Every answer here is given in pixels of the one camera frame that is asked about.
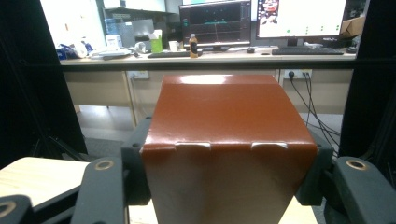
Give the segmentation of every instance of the image on monitor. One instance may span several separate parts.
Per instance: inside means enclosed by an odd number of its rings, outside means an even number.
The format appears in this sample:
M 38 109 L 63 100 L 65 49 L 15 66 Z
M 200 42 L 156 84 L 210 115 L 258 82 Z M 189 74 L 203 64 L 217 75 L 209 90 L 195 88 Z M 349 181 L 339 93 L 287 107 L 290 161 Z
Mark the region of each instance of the image on monitor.
M 258 0 L 256 38 L 336 36 L 346 0 Z
M 198 47 L 230 47 L 250 44 L 250 0 L 179 6 L 183 43 L 191 34 Z

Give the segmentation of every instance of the bottle label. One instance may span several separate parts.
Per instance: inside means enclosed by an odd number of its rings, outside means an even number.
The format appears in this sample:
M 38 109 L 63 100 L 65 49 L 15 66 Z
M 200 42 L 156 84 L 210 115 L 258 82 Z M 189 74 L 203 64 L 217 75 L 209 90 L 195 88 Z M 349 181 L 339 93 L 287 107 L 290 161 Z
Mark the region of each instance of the bottle label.
M 198 45 L 195 42 L 190 43 L 190 50 L 192 53 L 197 54 L 198 53 Z

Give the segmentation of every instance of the white screen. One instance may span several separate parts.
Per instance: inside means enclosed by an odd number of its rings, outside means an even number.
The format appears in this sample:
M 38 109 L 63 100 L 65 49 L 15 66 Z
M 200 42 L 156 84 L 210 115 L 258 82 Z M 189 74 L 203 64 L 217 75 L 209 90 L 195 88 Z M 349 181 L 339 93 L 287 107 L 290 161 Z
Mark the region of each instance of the white screen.
M 258 37 L 339 35 L 346 0 L 259 0 Z

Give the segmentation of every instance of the green object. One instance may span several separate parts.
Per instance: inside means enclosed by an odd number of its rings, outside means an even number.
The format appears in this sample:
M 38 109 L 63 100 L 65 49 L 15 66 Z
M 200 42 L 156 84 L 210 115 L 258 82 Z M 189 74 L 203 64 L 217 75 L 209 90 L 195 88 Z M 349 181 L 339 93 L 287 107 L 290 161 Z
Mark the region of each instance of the green object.
M 151 52 L 152 53 L 163 52 L 163 41 L 161 39 L 161 36 L 158 39 L 151 39 L 150 42 L 151 42 Z

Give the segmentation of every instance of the wooden table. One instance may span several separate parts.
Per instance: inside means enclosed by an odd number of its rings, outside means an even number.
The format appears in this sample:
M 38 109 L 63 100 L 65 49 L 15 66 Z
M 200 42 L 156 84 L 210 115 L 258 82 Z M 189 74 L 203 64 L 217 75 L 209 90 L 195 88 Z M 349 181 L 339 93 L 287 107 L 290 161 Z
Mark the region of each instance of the wooden table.
M 39 158 L 23 158 L 0 170 L 0 197 L 23 194 L 36 206 L 81 183 L 88 163 Z M 146 206 L 129 206 L 131 223 L 156 224 L 152 202 Z M 295 198 L 279 223 L 317 223 L 312 208 L 301 206 Z

